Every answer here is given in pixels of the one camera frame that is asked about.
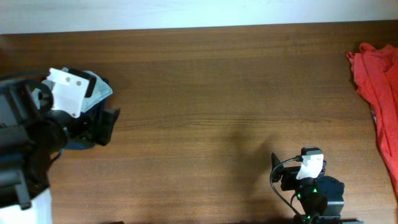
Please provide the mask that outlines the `light blue t-shirt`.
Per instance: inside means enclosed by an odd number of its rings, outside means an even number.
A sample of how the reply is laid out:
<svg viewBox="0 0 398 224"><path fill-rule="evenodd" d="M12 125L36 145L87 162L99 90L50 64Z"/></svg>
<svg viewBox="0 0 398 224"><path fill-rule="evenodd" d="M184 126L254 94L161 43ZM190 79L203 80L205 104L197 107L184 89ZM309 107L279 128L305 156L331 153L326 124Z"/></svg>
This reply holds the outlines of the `light blue t-shirt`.
<svg viewBox="0 0 398 224"><path fill-rule="evenodd" d="M111 87L97 74L74 68L51 68L50 75L32 92L32 99L38 109L43 108L39 95L50 91L53 101L51 110L60 110L74 118L80 117L92 107L110 96Z"/></svg>

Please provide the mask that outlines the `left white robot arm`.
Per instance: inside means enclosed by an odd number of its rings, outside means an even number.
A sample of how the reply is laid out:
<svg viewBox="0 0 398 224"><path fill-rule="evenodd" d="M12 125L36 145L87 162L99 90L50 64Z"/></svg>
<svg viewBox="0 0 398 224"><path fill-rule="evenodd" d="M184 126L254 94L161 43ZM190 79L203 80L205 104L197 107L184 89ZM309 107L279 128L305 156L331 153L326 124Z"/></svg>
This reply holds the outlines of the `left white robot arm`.
<svg viewBox="0 0 398 224"><path fill-rule="evenodd" d="M110 142L119 109L100 103L75 118L54 103L49 87L35 80L1 82L1 223L52 223L53 163L64 149Z"/></svg>

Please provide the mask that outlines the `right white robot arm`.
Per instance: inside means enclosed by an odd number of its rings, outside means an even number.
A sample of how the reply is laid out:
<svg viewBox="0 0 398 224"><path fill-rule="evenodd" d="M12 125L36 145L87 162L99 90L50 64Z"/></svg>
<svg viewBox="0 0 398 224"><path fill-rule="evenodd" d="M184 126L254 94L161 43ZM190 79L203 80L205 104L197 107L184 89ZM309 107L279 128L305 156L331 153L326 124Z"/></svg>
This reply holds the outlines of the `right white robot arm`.
<svg viewBox="0 0 398 224"><path fill-rule="evenodd" d="M294 212L294 223L339 223L345 205L343 194L345 185L334 177L325 175L326 160L320 149L311 149L301 155L280 161L271 154L272 169L269 177L274 193ZM285 199L276 189L280 182L282 191L292 191L303 213L300 213L291 200Z"/></svg>

